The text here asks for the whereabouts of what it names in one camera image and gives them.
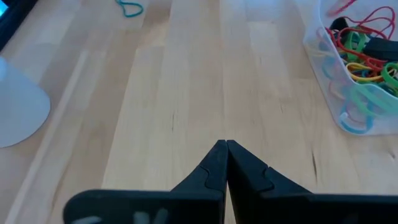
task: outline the wooden surface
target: wooden surface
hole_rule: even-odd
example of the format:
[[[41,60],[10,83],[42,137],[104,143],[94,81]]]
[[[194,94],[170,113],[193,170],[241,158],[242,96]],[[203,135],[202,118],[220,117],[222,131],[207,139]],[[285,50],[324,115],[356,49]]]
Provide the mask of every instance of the wooden surface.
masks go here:
[[[52,112],[0,149],[0,223],[61,223],[86,189],[169,190],[217,139],[314,192],[398,194],[398,140],[335,125],[297,1],[140,0],[126,19],[111,0],[40,0],[1,55]]]

